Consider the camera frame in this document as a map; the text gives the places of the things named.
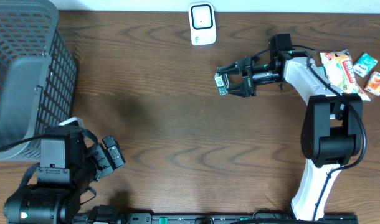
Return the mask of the orange tissue pack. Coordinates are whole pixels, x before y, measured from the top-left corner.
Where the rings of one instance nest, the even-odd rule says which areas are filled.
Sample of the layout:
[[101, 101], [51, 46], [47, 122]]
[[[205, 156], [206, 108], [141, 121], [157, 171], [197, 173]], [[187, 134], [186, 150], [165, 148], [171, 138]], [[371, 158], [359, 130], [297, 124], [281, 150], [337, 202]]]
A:
[[370, 92], [376, 96], [380, 96], [380, 73], [373, 72], [364, 88], [367, 92]]

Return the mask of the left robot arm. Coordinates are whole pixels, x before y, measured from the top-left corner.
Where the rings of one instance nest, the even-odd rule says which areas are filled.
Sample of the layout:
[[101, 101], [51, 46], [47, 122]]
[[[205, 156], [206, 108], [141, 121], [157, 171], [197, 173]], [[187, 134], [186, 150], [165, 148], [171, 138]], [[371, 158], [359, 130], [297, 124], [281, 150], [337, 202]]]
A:
[[90, 184], [125, 165], [118, 142], [99, 141], [78, 117], [46, 128], [40, 149], [40, 162], [4, 204], [8, 223], [73, 223]]

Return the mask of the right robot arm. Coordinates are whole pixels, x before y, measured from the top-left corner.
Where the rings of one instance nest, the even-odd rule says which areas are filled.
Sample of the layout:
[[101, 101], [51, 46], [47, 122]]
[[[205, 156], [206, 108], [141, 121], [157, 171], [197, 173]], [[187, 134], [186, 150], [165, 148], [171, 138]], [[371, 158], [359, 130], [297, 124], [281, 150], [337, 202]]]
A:
[[270, 38], [268, 64], [259, 65], [258, 55], [219, 67], [214, 79], [221, 95], [250, 97], [256, 87], [289, 83], [306, 103], [300, 135], [305, 169], [292, 215], [303, 222], [321, 221], [324, 207], [338, 174], [358, 165], [366, 152], [363, 101], [330, 83], [313, 59], [316, 50], [294, 45], [290, 34]]

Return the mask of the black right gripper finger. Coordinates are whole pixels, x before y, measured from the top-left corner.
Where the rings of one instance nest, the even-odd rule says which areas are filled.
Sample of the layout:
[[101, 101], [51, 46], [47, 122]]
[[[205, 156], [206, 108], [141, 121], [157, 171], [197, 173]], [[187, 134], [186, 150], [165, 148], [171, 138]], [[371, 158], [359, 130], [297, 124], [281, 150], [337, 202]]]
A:
[[224, 76], [224, 86], [230, 95], [249, 97], [248, 88], [241, 76]]
[[244, 59], [240, 59], [240, 60], [236, 60], [230, 65], [218, 67], [216, 70], [216, 73], [228, 74], [228, 75], [232, 75], [232, 74], [241, 75], [244, 70], [243, 62], [244, 62]]

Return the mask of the green tissue pack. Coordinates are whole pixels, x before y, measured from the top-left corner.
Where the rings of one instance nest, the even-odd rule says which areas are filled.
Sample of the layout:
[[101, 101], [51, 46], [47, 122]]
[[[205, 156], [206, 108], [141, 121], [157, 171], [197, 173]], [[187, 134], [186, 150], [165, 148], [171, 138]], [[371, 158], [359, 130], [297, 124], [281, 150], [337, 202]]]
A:
[[359, 60], [353, 65], [355, 74], [364, 78], [377, 65], [378, 61], [367, 53], [363, 53]]

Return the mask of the white blue snack bag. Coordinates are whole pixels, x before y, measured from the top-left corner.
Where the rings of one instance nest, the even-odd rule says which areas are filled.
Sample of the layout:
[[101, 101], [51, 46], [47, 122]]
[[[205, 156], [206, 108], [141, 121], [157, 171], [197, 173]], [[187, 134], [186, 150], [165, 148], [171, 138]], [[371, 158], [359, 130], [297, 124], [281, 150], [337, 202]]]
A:
[[321, 63], [331, 84], [346, 94], [357, 93], [363, 101], [371, 101], [356, 82], [353, 61], [349, 51], [320, 52]]

